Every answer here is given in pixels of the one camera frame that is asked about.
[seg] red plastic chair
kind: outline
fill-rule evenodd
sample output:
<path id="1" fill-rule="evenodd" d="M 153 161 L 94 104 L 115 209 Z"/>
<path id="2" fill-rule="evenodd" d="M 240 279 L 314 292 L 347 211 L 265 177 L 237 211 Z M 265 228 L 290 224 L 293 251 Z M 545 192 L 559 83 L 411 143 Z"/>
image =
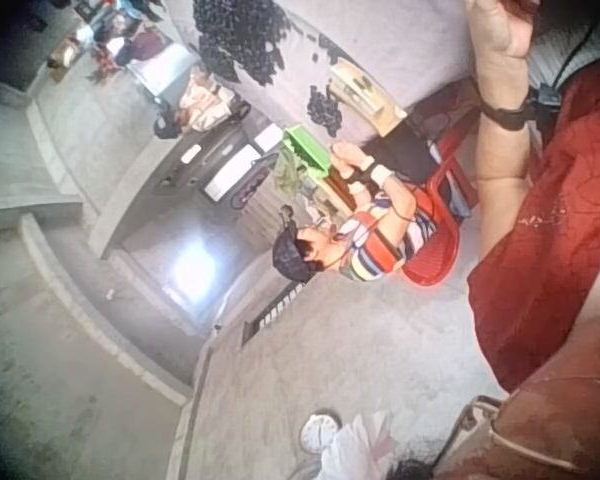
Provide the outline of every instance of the red plastic chair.
<path id="1" fill-rule="evenodd" d="M 427 182 L 425 191 L 433 203 L 433 221 L 437 230 L 402 267 L 407 278 L 418 285 L 429 287 L 440 283 L 449 274 L 458 255 L 460 243 L 458 224 L 438 190 L 447 173 L 453 176 L 470 208 L 478 203 L 478 193 L 456 161 L 455 152 L 477 125 L 479 117 L 478 108 L 470 110 L 445 133 L 436 145 L 442 161 L 436 173 Z"/>

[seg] white wristband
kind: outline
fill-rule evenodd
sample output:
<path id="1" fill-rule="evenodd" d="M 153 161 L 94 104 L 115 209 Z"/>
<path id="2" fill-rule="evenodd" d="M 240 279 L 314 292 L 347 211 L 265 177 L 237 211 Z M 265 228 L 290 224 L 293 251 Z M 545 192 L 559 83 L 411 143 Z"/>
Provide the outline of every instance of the white wristband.
<path id="1" fill-rule="evenodd" d="M 386 182 L 387 178 L 389 178 L 391 175 L 393 175 L 392 170 L 389 170 L 384 165 L 375 165 L 371 171 L 371 180 L 373 180 L 376 185 L 382 188 L 384 182 Z"/>
<path id="2" fill-rule="evenodd" d="M 349 185 L 349 193 L 351 195 L 357 195 L 364 192 L 366 189 L 367 187 L 365 187 L 362 182 L 353 182 Z"/>
<path id="3" fill-rule="evenodd" d="M 360 165 L 360 170 L 365 172 L 374 163 L 375 163 L 375 160 L 373 159 L 373 157 L 371 155 L 367 155 L 367 158 L 365 159 L 365 161 L 362 162 L 362 164 Z"/>

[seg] wristwatch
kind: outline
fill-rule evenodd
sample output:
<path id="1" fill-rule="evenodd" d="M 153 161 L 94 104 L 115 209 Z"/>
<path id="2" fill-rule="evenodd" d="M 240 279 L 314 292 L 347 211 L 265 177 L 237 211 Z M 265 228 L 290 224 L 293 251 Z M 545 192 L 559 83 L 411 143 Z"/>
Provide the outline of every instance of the wristwatch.
<path id="1" fill-rule="evenodd" d="M 522 130 L 530 120 L 540 120 L 542 123 L 555 121 L 561 105 L 560 93 L 544 83 L 540 85 L 539 90 L 529 88 L 522 106 L 516 110 L 496 109 L 481 100 L 482 113 L 505 130 L 512 132 Z"/>

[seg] green container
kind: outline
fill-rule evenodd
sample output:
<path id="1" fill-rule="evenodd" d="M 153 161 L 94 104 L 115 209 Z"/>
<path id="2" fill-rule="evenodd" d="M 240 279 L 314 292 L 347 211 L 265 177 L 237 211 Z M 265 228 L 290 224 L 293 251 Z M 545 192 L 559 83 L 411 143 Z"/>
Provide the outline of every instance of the green container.
<path id="1" fill-rule="evenodd" d="M 331 168 L 329 151 L 320 145 L 303 126 L 287 128 L 282 135 L 282 144 L 300 158 L 311 177 L 321 180 L 329 176 L 329 168 Z"/>

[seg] red patterned cloth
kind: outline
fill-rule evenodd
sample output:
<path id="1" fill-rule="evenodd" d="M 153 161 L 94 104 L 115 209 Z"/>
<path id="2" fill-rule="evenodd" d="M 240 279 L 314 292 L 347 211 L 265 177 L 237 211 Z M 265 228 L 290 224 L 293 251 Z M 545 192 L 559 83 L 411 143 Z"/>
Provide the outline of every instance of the red patterned cloth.
<path id="1" fill-rule="evenodd" d="M 576 74 L 518 221 L 469 276 L 483 354 L 512 391 L 564 343 L 600 271 L 600 62 Z"/>

